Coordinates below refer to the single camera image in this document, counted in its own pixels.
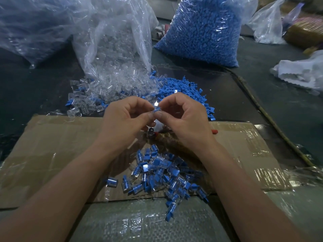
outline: bag of dark blue parts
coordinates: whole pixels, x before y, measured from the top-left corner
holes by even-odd
[[[251,19],[257,6],[258,0],[182,0],[169,30],[154,48],[236,67],[241,24]]]

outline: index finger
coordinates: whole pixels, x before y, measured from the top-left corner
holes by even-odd
[[[191,99],[187,95],[181,92],[178,92],[165,97],[162,101],[160,101],[158,106],[162,110],[164,110],[169,108],[172,105],[179,105],[179,106],[182,106],[184,111],[186,111],[188,109],[188,106],[191,104],[191,100],[194,100],[194,99]]]
[[[125,99],[123,99],[125,102],[124,107],[131,112],[131,110],[133,109],[142,109],[142,110],[146,110],[146,112],[148,111],[153,111],[155,108],[154,106],[148,102],[147,100],[137,97],[137,96],[130,96],[127,97]]]

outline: black work surface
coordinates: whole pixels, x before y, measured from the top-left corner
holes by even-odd
[[[190,60],[183,59],[181,63],[192,66]],[[197,63],[190,68],[157,65],[157,71],[177,79],[186,76],[189,81],[197,83],[207,95],[209,105],[215,108],[217,120],[252,122],[281,164],[304,166],[303,161],[290,150],[241,90],[231,73],[216,65],[206,66],[212,71],[198,69],[204,64]],[[66,112],[68,108],[64,105],[67,94],[71,92],[69,81],[83,77],[71,45],[67,45],[37,69],[30,70],[28,67],[29,64],[23,58],[0,50],[0,72],[3,75],[0,88],[2,158],[9,153],[33,114],[47,114],[57,109]],[[100,112],[91,116],[102,115],[103,112]]]

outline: forearm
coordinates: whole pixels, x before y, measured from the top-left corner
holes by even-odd
[[[241,241],[304,241],[285,214],[215,142],[199,156]]]
[[[0,237],[4,241],[64,241],[109,163],[107,153],[91,146],[70,162],[1,222]]]

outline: person's right hand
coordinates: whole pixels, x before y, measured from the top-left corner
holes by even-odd
[[[179,140],[197,156],[216,142],[205,107],[183,93],[174,93],[158,105],[154,117],[167,125]]]

